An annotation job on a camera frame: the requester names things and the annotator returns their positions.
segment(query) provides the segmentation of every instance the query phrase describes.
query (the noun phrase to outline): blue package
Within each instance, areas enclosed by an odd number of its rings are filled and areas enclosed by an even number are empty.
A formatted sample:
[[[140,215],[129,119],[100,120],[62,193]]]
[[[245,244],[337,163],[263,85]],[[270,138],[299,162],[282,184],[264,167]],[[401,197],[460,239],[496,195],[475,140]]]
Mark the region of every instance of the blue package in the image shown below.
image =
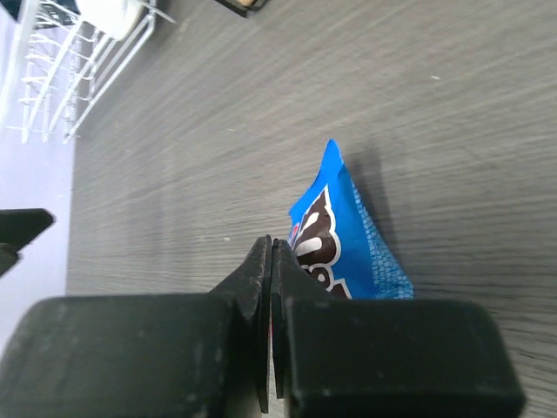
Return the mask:
[[[364,208],[331,139],[312,186],[290,210],[299,264],[348,299],[411,299],[413,286]]]

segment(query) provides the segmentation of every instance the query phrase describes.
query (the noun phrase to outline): white dish rack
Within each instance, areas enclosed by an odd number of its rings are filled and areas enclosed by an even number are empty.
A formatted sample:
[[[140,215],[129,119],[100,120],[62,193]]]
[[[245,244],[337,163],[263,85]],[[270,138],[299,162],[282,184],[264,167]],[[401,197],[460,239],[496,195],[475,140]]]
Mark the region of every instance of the white dish rack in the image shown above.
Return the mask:
[[[157,15],[173,22],[157,8],[157,0],[137,1],[145,12],[118,42],[55,1],[23,0],[0,97],[0,133],[19,130],[23,143],[32,133],[44,142],[55,133],[65,143],[74,139],[93,106],[152,35]],[[53,10],[71,24],[54,20]],[[13,124],[11,118],[7,125],[11,111],[21,114],[21,121]]]

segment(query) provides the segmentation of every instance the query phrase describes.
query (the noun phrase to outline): white wall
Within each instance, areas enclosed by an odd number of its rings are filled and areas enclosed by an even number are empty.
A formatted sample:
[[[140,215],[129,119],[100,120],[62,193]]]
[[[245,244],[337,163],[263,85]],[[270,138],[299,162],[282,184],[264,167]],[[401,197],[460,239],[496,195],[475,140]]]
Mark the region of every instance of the white wall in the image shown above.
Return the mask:
[[[0,80],[14,28],[0,8]],[[21,107],[14,109],[8,125],[21,124]],[[23,260],[0,278],[0,353],[30,306],[65,293],[73,156],[73,143],[63,145],[59,132],[48,143],[32,135],[26,145],[21,144],[19,131],[0,132],[0,209],[42,207],[57,219],[22,251]]]

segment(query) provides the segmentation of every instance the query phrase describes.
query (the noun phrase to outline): black object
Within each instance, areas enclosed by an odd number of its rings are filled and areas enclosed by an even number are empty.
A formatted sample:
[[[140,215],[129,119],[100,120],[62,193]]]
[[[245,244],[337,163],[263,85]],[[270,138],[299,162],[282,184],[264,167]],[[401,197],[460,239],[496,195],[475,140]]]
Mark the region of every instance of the black object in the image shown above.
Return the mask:
[[[241,17],[248,17],[250,12],[260,10],[269,0],[256,0],[253,4],[249,6],[244,6],[238,0],[217,0],[223,6],[238,13]]]
[[[22,0],[0,0],[0,4],[14,18],[14,20],[18,20],[19,18],[21,3]],[[79,15],[79,9],[76,6],[75,0],[55,0],[54,3],[57,3],[66,10]],[[57,7],[55,4],[39,4],[38,15],[37,29],[55,27],[57,26],[56,24],[67,26],[75,23],[74,16],[68,14],[65,10]]]
[[[511,418],[524,406],[483,308],[336,299],[264,237],[209,293],[35,305],[0,362],[0,416],[261,416],[271,306],[285,416]]]
[[[0,211],[0,277],[19,261],[18,252],[52,222],[44,209]]]

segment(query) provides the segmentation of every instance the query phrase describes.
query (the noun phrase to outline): white bowl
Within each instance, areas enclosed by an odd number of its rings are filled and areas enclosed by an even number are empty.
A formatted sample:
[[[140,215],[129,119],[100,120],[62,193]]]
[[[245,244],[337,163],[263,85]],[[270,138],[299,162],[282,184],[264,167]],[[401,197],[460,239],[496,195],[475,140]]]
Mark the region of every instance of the white bowl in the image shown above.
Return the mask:
[[[85,22],[121,41],[135,27],[143,5],[137,0],[76,0]]]

